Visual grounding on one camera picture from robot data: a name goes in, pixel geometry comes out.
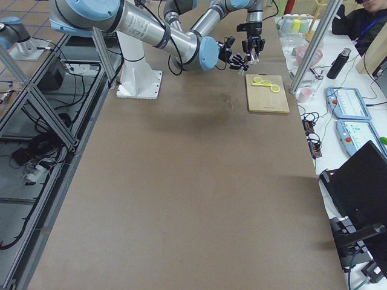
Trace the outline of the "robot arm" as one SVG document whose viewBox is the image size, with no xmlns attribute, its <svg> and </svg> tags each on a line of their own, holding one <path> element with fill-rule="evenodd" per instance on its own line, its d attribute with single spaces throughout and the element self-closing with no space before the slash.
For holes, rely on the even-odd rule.
<svg viewBox="0 0 387 290">
<path fill-rule="evenodd" d="M 254 1 L 213 1 L 189 30 L 174 21 L 198 5 L 197 1 L 166 1 L 164 20 L 159 20 L 140 1 L 50 1 L 52 29 L 73 36 L 90 37 L 94 28 L 123 33 L 175 56 L 183 70 L 214 68 L 220 46 L 209 36 L 222 18 L 231 12 L 250 9 Z"/>
<path fill-rule="evenodd" d="M 163 10 L 165 22 L 182 31 L 179 16 L 195 9 L 197 1 L 166 1 Z M 264 20 L 264 2 L 260 0 L 211 1 L 207 11 L 193 24 L 190 31 L 207 36 L 227 15 L 237 10 L 246 10 L 246 21 L 237 25 L 237 32 L 245 32 L 247 39 L 242 42 L 243 52 L 258 55 L 264 49 L 261 38 Z"/>
</svg>

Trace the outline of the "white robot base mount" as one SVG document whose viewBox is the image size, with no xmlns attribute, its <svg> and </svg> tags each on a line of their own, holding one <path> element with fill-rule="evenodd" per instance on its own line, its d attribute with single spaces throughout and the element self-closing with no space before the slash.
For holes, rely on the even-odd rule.
<svg viewBox="0 0 387 290">
<path fill-rule="evenodd" d="M 149 66 L 141 41 L 121 32 L 117 32 L 117 36 L 124 58 L 117 97 L 156 100 L 162 71 Z"/>
</svg>

